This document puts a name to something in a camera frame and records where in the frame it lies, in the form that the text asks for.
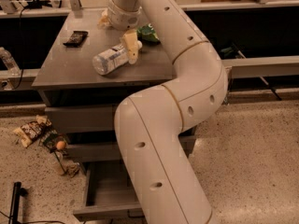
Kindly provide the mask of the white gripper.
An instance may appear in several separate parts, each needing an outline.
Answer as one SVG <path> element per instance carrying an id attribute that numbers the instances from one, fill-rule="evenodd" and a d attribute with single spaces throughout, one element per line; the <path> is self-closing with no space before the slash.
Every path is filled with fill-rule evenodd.
<path id="1" fill-rule="evenodd" d="M 126 11 L 117 6 L 113 0 L 109 0 L 107 10 L 101 13 L 101 17 L 97 26 L 101 29 L 110 26 L 117 30 L 128 30 L 121 37 L 121 42 L 126 49 L 128 60 L 130 64 L 134 64 L 138 58 L 138 40 L 136 33 L 136 26 L 139 22 L 141 14 L 140 8 L 136 11 Z"/>

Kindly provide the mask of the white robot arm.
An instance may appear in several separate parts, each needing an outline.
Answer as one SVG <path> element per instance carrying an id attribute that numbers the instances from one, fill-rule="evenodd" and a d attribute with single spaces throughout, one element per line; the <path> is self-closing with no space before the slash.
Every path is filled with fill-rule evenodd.
<path id="1" fill-rule="evenodd" d="M 133 28 L 146 14 L 176 78 L 125 98 L 114 124 L 148 224 L 219 224 L 178 136 L 213 115 L 227 93 L 216 50 L 174 0 L 110 0 L 108 22 Z"/>

